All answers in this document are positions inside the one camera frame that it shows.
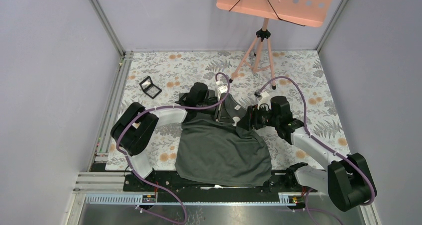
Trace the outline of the orange round brooch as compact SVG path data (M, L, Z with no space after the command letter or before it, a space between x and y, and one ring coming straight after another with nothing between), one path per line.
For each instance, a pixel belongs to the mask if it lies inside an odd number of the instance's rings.
M233 117L233 118L232 118L232 120L233 120L232 125L233 125L233 126L237 126L237 123L240 121L240 118L239 118L239 117L237 117L237 116L235 116L235 117Z

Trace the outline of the dark green t-shirt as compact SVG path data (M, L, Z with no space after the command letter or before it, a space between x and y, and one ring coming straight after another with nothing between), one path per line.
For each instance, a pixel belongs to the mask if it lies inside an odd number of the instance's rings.
M204 111L181 124L175 168L188 180L224 186L262 186L271 177L268 146L253 130L217 122Z

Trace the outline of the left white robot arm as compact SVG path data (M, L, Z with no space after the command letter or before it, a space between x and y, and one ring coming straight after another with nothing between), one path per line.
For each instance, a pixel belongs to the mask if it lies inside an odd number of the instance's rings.
M116 149L128 161L129 168L136 175L135 184L144 191L154 186L150 173L153 167L145 152L154 130L167 124L181 124L188 113L204 112L213 115L228 95L229 85L216 82L212 94L203 83L194 83L190 91L180 95L174 105L146 109L138 102L132 103L110 131L116 142Z

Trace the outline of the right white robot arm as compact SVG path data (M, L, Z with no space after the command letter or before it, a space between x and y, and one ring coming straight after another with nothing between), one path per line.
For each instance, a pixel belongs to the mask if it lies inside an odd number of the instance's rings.
M328 195L343 212L374 201L377 191L363 155L342 155L311 135L305 123L293 117L286 97L276 96L269 102L270 106L262 103L249 106L236 125L246 130L273 127L281 139L303 150L323 167L314 169L303 162L290 166L285 178L288 189L298 191L303 186L316 189Z

